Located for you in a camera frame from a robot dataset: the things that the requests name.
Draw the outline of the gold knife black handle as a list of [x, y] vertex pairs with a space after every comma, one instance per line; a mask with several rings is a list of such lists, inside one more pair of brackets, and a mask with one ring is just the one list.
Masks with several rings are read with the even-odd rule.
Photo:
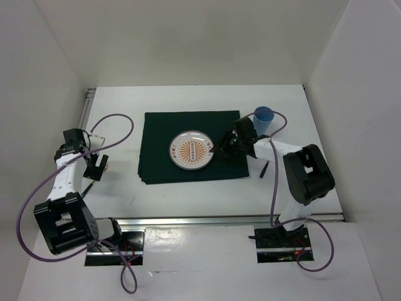
[[259, 177], [260, 177], [261, 179], [264, 177], [264, 175], [265, 175], [265, 173], [266, 173], [266, 171], [267, 171], [268, 166], [269, 166], [269, 161], [267, 161], [267, 162], [265, 163], [265, 165], [264, 165], [264, 167], [263, 167], [261, 173], [259, 174]]

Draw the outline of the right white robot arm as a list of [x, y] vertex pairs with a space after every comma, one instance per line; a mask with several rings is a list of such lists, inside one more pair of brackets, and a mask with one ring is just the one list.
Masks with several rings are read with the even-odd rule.
[[[295, 230], [308, 220], [316, 200], [324, 198], [335, 188], [334, 177], [317, 145], [291, 145], [274, 140], [272, 135], [258, 135], [248, 117], [236, 120], [234, 128], [226, 130], [210, 152], [231, 159], [244, 154], [274, 163], [269, 222], [275, 228], [273, 238], [281, 246], [289, 245], [294, 240]], [[281, 163], [284, 165], [291, 199], [284, 211], [274, 218]]]

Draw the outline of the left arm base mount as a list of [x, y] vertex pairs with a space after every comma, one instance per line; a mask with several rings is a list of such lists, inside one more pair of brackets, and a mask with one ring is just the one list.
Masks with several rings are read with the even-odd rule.
[[[145, 245], [145, 228], [126, 228], [122, 237], [113, 244], [132, 266], [143, 265], [143, 249]], [[123, 261], [118, 253], [103, 243], [90, 248], [85, 257], [86, 267], [122, 266]]]

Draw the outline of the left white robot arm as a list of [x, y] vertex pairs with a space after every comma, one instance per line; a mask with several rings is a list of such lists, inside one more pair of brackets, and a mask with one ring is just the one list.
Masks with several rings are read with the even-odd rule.
[[100, 237], [98, 224], [86, 206], [81, 188], [84, 178], [99, 181], [108, 156], [88, 151], [103, 147], [105, 138], [81, 129], [63, 132], [65, 143], [54, 156], [57, 168], [47, 200], [34, 207], [34, 217], [44, 240], [54, 255], [87, 245]]

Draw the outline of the orange sunburst patterned plate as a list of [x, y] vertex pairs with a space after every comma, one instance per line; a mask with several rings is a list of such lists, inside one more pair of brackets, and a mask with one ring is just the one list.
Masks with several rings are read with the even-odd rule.
[[170, 143], [171, 161], [184, 170], [198, 170], [207, 166], [213, 157], [210, 150], [214, 144], [203, 132], [190, 130], [181, 132]]

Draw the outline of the gold fork black handle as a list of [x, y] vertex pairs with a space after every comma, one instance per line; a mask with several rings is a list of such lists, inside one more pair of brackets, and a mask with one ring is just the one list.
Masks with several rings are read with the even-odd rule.
[[89, 183], [89, 185], [81, 193], [82, 198], [84, 198], [89, 193], [89, 191], [92, 189], [92, 187], [95, 185], [95, 183], [96, 183], [95, 180], [93, 180], [91, 183]]

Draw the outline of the dark green cloth napkin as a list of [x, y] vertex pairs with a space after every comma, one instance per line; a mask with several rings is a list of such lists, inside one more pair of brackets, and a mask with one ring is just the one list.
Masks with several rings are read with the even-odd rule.
[[145, 113], [141, 180], [169, 184], [248, 177], [246, 155], [231, 159], [211, 152], [239, 117], [237, 110]]

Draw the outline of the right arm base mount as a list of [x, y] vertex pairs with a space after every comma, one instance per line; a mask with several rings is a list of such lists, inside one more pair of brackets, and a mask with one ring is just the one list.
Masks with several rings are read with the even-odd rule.
[[305, 226], [290, 233], [282, 228], [256, 228], [248, 238], [255, 242], [258, 263], [295, 262], [298, 255], [301, 261], [314, 260]]

